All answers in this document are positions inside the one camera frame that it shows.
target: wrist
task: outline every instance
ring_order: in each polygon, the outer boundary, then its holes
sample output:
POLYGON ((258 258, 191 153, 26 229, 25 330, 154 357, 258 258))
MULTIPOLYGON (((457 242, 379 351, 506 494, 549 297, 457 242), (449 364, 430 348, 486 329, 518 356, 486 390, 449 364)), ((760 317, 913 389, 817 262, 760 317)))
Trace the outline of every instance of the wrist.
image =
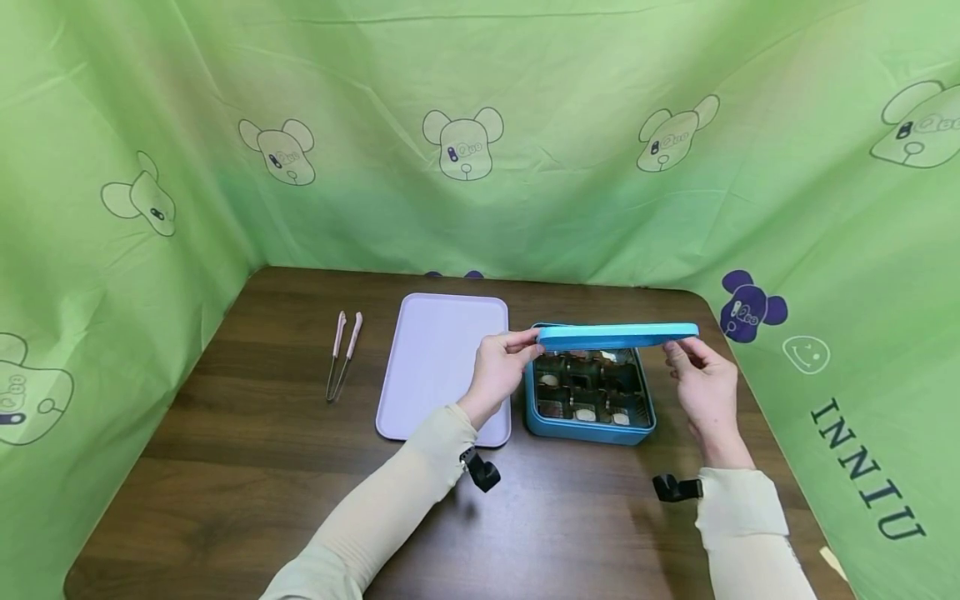
POLYGON ((700 448, 704 466, 709 468, 755 470, 754 458, 750 455, 739 432, 717 437, 704 437, 700 448))
POLYGON ((470 419, 470 424, 473 426, 473 429, 480 431, 480 428, 483 427, 487 421, 490 420, 490 417, 493 416, 493 413, 496 412, 499 404, 491 407, 489 402, 485 402, 467 393, 457 400, 457 406, 459 406, 460 409, 464 411, 464 414, 467 415, 467 418, 470 419))

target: person's left hand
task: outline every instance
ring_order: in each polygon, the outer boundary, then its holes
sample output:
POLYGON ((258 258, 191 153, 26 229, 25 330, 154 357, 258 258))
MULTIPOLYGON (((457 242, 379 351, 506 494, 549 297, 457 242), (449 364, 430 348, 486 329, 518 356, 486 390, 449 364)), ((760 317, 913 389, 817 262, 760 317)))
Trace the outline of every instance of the person's left hand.
POLYGON ((474 429, 479 431, 520 385, 527 363, 543 354, 543 346, 537 344, 539 333, 539 329, 508 331, 480 342, 470 388, 457 402, 474 429))

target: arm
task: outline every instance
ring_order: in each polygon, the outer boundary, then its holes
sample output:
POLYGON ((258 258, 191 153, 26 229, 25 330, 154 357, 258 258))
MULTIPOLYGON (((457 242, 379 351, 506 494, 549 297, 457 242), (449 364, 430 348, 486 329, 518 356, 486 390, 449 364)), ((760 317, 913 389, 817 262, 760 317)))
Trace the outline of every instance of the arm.
POLYGON ((542 349, 537 331, 485 338, 473 381, 431 413, 383 467, 357 486, 284 566, 261 600, 359 600, 380 568, 463 474, 460 455, 542 349))
POLYGON ((696 338, 667 344, 667 363, 706 465, 697 528, 717 600, 816 600, 787 541, 774 483, 756 470, 736 424, 736 366, 696 338))

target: blue tin box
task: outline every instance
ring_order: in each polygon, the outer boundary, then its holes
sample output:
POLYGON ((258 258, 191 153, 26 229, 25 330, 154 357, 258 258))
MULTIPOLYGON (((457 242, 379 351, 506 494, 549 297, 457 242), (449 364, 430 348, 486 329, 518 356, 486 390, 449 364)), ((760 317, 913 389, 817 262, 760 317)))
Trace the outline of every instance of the blue tin box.
POLYGON ((696 336, 693 323, 536 324, 546 353, 526 367, 534 435, 636 445, 657 426, 637 348, 696 336))

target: blue lid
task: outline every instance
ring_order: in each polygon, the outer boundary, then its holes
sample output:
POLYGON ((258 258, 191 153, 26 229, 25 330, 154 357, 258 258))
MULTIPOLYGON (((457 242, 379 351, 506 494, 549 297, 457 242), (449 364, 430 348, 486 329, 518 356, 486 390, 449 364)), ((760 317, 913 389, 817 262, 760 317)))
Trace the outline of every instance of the blue lid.
POLYGON ((551 352, 658 346, 700 334, 693 323, 551 325, 540 330, 540 344, 551 352))

